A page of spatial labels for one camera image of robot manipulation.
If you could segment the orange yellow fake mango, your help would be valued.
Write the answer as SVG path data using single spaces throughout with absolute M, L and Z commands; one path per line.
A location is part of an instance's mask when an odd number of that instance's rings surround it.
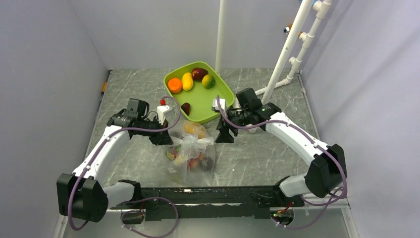
M 183 129 L 185 133 L 190 135 L 196 135 L 199 139 L 203 139 L 209 136 L 206 129 L 202 125 L 194 122 L 185 122 L 183 124 Z

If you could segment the dark purple mangosteen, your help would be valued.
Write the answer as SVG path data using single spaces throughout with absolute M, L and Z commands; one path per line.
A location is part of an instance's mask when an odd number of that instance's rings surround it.
M 200 160 L 200 166 L 204 172 L 213 170 L 213 160 L 210 157 L 204 157 Z

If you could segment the clear plastic bag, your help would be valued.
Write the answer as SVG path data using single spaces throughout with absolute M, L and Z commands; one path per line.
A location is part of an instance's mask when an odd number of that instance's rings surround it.
M 183 124 L 187 121 L 189 120 L 181 120 L 169 131 L 173 144 L 166 146 L 164 151 L 166 178 L 170 183 L 182 186 L 210 186 L 212 185 L 215 168 L 214 138 L 209 135 L 206 138 L 199 139 L 196 135 L 185 133 Z M 187 170 L 188 161 L 198 157 L 200 153 L 213 160 L 212 171 L 204 172 L 201 166 L 191 171 Z

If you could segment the red grape bunch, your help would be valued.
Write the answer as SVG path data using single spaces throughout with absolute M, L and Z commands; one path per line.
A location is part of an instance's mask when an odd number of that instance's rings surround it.
M 198 157 L 190 159 L 187 164 L 187 170 L 191 171 L 194 168 L 201 166 L 203 158 L 203 154 L 200 153 Z

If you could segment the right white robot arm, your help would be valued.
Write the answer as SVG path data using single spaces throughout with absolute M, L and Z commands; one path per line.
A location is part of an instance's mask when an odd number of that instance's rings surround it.
M 298 176 L 289 176 L 278 183 L 273 200 L 284 206 L 292 197 L 312 193 L 323 198 L 338 185 L 343 185 L 342 197 L 347 195 L 347 170 L 344 150 L 338 144 L 328 145 L 295 124 L 275 104 L 263 104 L 252 88 L 237 94 L 239 107 L 229 109 L 224 99 L 216 97 L 212 110 L 220 113 L 216 143 L 233 143 L 239 130 L 261 128 L 279 138 L 293 149 L 308 165 Z

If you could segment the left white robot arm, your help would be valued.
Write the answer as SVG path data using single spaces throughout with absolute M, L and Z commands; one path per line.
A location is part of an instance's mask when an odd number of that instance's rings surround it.
M 69 219 L 99 222 L 107 209 L 126 204 L 138 207 L 143 199 L 139 182 L 122 179 L 103 187 L 104 176 L 120 150 L 135 135 L 148 137 L 153 145 L 173 143 L 166 115 L 174 107 L 162 104 L 155 116 L 148 118 L 150 105 L 146 101 L 129 99 L 127 107 L 112 115 L 100 141 L 87 158 L 70 174 L 61 174 L 56 182 L 59 213 Z

